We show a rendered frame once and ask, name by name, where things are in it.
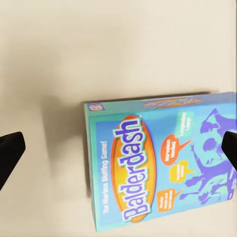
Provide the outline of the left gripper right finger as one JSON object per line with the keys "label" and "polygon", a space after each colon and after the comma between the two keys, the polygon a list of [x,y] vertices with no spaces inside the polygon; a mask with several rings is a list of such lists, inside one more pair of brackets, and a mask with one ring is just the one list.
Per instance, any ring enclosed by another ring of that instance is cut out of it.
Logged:
{"label": "left gripper right finger", "polygon": [[221,148],[237,171],[237,133],[226,131]]}

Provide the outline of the board game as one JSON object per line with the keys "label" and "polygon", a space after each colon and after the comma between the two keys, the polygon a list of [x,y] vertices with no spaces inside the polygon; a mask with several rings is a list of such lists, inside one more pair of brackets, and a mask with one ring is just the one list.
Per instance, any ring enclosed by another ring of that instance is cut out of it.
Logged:
{"label": "board game", "polygon": [[233,199],[237,92],[84,104],[96,233]]}

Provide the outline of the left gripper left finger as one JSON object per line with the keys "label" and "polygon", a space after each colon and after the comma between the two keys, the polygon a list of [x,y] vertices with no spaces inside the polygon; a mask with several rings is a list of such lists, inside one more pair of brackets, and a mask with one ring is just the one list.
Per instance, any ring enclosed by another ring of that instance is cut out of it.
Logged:
{"label": "left gripper left finger", "polygon": [[21,131],[0,137],[0,191],[26,150]]}

